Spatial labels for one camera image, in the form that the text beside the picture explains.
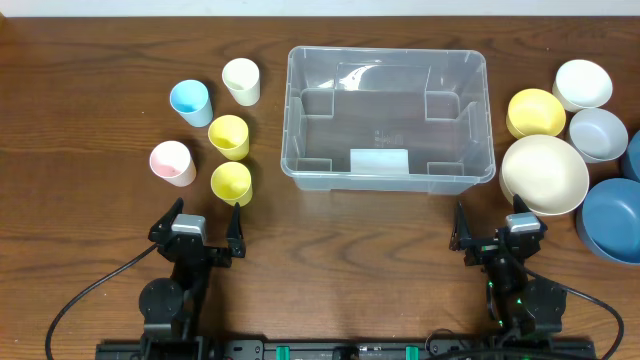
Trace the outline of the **grey small bowl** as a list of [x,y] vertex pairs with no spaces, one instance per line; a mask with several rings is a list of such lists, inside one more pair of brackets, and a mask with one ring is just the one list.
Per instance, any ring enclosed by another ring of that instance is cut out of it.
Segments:
[[586,163],[618,159],[626,151],[629,136],[623,122],[613,113],[600,108],[577,112],[566,135]]

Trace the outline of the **large cream bowl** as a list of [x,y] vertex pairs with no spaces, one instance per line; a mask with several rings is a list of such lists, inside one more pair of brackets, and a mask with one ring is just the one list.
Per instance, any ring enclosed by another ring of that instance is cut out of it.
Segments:
[[584,201],[590,187],[586,163],[567,142],[531,135],[506,151],[499,183],[509,202],[518,195],[538,216],[567,214]]

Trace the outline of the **large dark blue bowl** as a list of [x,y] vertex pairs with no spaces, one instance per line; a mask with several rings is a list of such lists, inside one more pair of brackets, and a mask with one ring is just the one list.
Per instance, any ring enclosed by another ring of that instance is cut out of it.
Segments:
[[595,255],[639,265],[639,183],[613,178],[595,185],[577,212],[576,230]]

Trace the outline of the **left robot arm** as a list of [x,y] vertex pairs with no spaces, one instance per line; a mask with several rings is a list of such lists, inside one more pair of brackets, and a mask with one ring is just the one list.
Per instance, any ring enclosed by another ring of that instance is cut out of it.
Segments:
[[183,206],[177,199],[149,230],[149,240],[173,271],[149,282],[139,296],[142,359],[213,359],[215,342],[196,334],[211,269],[229,268],[246,255],[239,204],[233,206],[225,247],[206,245],[206,219],[185,214]]

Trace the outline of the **light blue paper cup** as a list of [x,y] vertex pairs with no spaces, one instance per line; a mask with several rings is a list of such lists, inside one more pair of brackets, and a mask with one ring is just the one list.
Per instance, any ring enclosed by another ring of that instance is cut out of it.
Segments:
[[193,127],[205,127],[213,119],[208,88],[198,80],[188,79],[177,83],[170,92],[169,103]]

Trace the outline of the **clear plastic storage bin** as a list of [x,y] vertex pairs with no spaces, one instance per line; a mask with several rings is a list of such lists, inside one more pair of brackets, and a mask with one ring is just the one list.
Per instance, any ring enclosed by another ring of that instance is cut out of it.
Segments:
[[280,165],[306,191],[458,195],[496,173],[475,50],[297,46]]

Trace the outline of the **white small bowl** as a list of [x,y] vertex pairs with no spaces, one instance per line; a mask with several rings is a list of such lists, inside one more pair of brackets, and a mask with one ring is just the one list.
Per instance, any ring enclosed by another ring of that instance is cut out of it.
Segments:
[[598,108],[613,94],[613,82],[600,65],[584,59],[570,60],[560,66],[552,94],[569,112]]

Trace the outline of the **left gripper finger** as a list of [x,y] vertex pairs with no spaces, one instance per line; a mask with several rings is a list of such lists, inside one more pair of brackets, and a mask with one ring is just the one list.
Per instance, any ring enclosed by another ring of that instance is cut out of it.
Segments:
[[226,232],[226,240],[228,243],[229,251],[231,253],[231,256],[235,258],[244,258],[246,255],[246,244],[244,242],[244,236],[240,223],[240,210],[241,206],[238,202],[236,202]]
[[182,213],[184,200],[177,198],[170,209],[150,228],[148,239],[156,244],[166,244],[173,237],[171,228],[175,219]]

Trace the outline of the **cream paper cup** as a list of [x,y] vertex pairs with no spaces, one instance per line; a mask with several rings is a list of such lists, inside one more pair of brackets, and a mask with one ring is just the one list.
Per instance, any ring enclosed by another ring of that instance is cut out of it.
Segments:
[[241,106],[253,106],[260,98],[260,70],[247,58],[229,61],[222,70],[222,80],[234,100]]

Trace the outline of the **yellow cup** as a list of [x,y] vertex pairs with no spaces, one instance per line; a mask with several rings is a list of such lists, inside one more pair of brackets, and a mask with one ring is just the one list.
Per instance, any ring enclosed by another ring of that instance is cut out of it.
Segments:
[[211,176],[211,189],[231,206],[247,205],[253,196],[249,169],[240,162],[226,162],[218,166]]
[[229,160],[242,160],[249,153],[249,128],[239,116],[216,118],[209,126],[208,139]]

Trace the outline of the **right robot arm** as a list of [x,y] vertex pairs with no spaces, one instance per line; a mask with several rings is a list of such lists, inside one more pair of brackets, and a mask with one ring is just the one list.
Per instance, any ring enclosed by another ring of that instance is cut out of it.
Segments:
[[487,274],[487,309],[508,335],[541,339],[562,331],[567,292],[524,270],[525,260],[540,251],[548,227],[519,196],[513,209],[492,236],[474,237],[457,204],[449,249],[462,251],[467,266],[480,266]]

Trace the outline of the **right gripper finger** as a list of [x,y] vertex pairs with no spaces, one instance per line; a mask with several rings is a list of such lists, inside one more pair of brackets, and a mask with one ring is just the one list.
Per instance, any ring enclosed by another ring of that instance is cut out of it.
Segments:
[[466,250],[472,244],[472,235],[464,214],[462,203],[458,202],[454,212],[454,226],[449,242],[452,251]]
[[[531,209],[527,206],[527,204],[518,194],[515,194],[513,196],[513,209],[516,214],[531,212]],[[540,220],[536,215],[534,215],[534,217],[540,223],[542,232],[546,232],[548,230],[547,225],[542,220]]]

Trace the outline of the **pink paper cup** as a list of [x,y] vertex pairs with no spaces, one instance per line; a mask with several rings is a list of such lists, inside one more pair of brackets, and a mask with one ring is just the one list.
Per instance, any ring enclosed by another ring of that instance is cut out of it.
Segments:
[[162,142],[152,150],[149,166],[156,176],[176,187],[190,185],[197,175],[190,150],[174,140]]

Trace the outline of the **yellow small bowl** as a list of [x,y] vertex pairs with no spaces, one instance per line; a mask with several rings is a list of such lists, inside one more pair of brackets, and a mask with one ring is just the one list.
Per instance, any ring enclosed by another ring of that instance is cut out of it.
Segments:
[[509,101],[506,126],[517,139],[530,135],[559,135],[566,125],[566,112],[550,92],[529,88]]

